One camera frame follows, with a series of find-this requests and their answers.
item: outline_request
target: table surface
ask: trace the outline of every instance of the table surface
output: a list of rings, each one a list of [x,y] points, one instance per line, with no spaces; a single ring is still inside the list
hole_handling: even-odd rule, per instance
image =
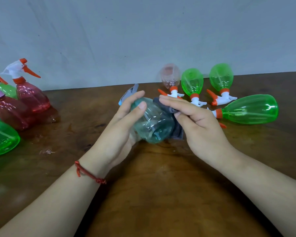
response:
[[[132,85],[47,91],[59,123],[22,132],[0,156],[0,227],[23,210],[95,143]],[[166,91],[140,84],[146,97]],[[201,101],[211,102],[205,79]],[[243,153],[296,179],[296,72],[235,76],[231,95],[271,94],[275,122],[224,130]],[[199,160],[186,141],[139,142],[113,169],[76,236],[278,236],[278,231],[228,179]]]

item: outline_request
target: gray wall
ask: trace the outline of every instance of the gray wall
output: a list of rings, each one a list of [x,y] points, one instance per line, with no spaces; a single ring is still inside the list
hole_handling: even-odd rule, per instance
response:
[[[44,90],[160,81],[171,62],[296,71],[296,0],[0,0],[0,72],[23,57]]]

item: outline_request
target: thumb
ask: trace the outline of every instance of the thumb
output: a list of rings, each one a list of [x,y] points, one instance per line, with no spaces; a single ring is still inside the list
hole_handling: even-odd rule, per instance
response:
[[[185,132],[195,129],[196,124],[187,115],[179,111],[174,116]]]
[[[119,121],[119,125],[121,125],[122,128],[129,130],[135,122],[144,115],[146,108],[147,103],[142,101],[135,109]]]

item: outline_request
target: forearm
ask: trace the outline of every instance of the forearm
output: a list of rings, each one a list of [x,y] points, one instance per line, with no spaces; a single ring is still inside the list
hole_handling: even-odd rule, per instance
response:
[[[232,148],[212,167],[233,182],[284,236],[296,236],[296,180]]]
[[[99,178],[108,168],[94,152],[87,152],[80,164]],[[93,199],[99,184],[86,175],[77,176],[70,167],[33,203],[0,229],[4,236],[73,236]]]

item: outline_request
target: red spray bottle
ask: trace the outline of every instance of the red spray bottle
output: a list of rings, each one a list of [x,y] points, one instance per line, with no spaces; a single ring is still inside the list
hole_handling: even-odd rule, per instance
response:
[[[0,120],[12,126],[17,131],[32,127],[36,120],[29,107],[0,91]]]
[[[50,107],[48,97],[38,87],[28,83],[20,72],[26,72],[37,78],[39,75],[30,70],[25,58],[19,59],[16,62],[8,65],[2,74],[11,75],[14,83],[16,84],[16,94],[18,99],[27,105],[33,113],[40,113],[46,111]]]

